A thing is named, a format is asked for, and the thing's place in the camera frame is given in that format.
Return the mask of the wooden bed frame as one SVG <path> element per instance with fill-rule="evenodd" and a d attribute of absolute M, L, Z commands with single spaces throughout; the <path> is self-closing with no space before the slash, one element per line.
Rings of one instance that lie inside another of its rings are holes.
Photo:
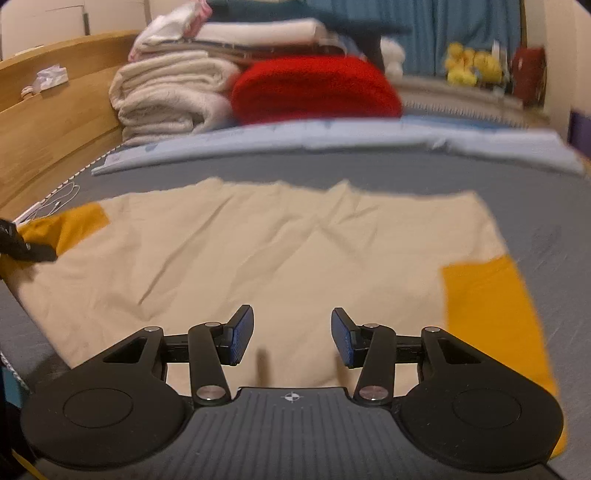
<path fill-rule="evenodd" d="M 13 219 L 121 142 L 108 90 L 127 61 L 134 30 L 43 46 L 1 63 L 1 215 Z M 42 69 L 67 83 L 22 98 Z"/>

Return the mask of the pink white cloth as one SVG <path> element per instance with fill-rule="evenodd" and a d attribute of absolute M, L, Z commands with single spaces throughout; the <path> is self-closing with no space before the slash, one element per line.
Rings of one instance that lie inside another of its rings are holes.
<path fill-rule="evenodd" d="M 194 38 L 211 14 L 207 1 L 199 0 L 185 2 L 168 14 L 157 16 L 135 38 L 127 61 L 137 61 L 148 47 L 161 42 Z"/>

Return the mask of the white crumpled tissue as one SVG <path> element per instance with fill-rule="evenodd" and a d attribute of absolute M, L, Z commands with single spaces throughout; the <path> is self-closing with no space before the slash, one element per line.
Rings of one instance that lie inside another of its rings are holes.
<path fill-rule="evenodd" d="M 32 84 L 32 89 L 34 93 L 40 93 L 42 91 L 66 84 L 68 81 L 69 77 L 67 69 L 60 66 L 59 64 L 56 64 L 42 69 L 36 74 L 35 80 Z"/>

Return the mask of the yellow plush toy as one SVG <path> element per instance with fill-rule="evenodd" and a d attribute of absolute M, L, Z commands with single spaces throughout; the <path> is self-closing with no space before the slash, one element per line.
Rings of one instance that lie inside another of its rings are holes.
<path fill-rule="evenodd" d="M 444 62 L 447 82 L 451 85 L 479 87 L 501 85 L 504 70 L 492 52 L 450 43 Z"/>

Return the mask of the light blue folded sheet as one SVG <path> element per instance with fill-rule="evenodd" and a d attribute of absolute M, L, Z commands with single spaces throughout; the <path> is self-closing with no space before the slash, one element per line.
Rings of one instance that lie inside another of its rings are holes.
<path fill-rule="evenodd" d="M 454 128 L 407 119 L 301 120 L 226 128 L 109 153 L 92 174 L 242 154 L 387 148 L 585 174 L 578 155 L 550 130 Z"/>

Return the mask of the dark teal garment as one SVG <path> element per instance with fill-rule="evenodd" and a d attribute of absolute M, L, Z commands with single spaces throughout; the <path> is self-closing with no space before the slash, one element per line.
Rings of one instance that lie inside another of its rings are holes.
<path fill-rule="evenodd" d="M 211 20 L 214 22 L 260 23 L 300 19 L 315 19 L 339 35 L 349 37 L 363 55 L 379 69 L 384 70 L 381 38 L 384 36 L 409 35 L 408 25 L 380 20 L 358 20 L 309 6 L 303 1 L 208 1 Z"/>

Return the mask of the purple bin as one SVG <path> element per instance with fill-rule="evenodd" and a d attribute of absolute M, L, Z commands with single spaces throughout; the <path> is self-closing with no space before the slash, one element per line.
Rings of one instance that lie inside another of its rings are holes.
<path fill-rule="evenodd" d="M 589 115 L 578 110 L 571 111 L 568 143 L 587 158 L 591 158 L 591 117 Z"/>

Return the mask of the red knit blanket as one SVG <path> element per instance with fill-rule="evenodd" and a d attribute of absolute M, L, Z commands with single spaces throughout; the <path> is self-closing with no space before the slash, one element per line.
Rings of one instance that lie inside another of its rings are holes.
<path fill-rule="evenodd" d="M 230 104 L 242 124 L 403 114 L 401 99 L 386 76 L 351 56 L 286 57 L 257 63 L 235 82 Z"/>

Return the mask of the white plush toy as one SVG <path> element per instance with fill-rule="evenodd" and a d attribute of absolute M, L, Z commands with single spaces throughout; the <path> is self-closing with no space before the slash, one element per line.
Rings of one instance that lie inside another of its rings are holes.
<path fill-rule="evenodd" d="M 402 77 L 404 75 L 403 64 L 406 59 L 405 49 L 394 39 L 382 37 L 381 51 L 386 76 L 389 79 Z"/>

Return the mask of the blue curtain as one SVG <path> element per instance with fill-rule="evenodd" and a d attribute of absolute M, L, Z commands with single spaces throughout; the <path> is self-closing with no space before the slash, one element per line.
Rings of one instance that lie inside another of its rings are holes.
<path fill-rule="evenodd" d="M 521 43 L 519 1 L 311 1 L 312 7 L 355 20 L 408 26 L 398 35 L 406 71 L 434 75 L 443 69 L 448 45 L 490 51 L 499 44 L 512 55 Z"/>

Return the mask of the cream folded blanket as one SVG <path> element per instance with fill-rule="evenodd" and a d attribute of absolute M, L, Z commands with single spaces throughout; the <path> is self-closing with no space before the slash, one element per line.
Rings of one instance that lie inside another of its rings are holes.
<path fill-rule="evenodd" d="M 228 125 L 228 96 L 241 73 L 228 60 L 200 51 L 126 64 L 116 72 L 108 92 L 122 125 L 122 144 L 138 146 Z"/>

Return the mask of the red bag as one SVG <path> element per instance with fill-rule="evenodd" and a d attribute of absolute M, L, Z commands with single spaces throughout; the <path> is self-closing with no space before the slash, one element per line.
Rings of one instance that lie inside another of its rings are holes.
<path fill-rule="evenodd" d="M 513 95 L 526 107 L 540 105 L 546 82 L 545 49 L 520 46 L 512 59 L 510 72 Z"/>

